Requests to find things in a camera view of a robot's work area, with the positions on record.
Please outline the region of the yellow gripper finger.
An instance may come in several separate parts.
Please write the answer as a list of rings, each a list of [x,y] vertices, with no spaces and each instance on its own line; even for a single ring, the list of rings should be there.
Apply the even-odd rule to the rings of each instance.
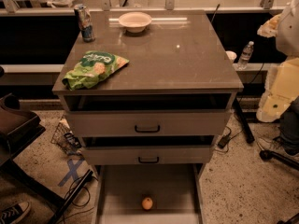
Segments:
[[[280,14],[275,15],[266,23],[261,25],[257,31],[257,34],[263,37],[273,37],[278,33],[278,22],[280,19]]]
[[[273,122],[299,96],[299,58],[271,65],[264,87],[256,117],[261,122]]]

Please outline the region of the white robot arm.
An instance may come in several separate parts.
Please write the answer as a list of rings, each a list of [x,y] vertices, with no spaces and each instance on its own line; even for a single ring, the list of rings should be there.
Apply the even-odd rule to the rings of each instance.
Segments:
[[[276,48],[287,56],[280,65],[271,65],[264,83],[256,117],[273,122],[299,96],[299,0],[291,0],[284,10],[258,29],[264,37],[276,38]]]

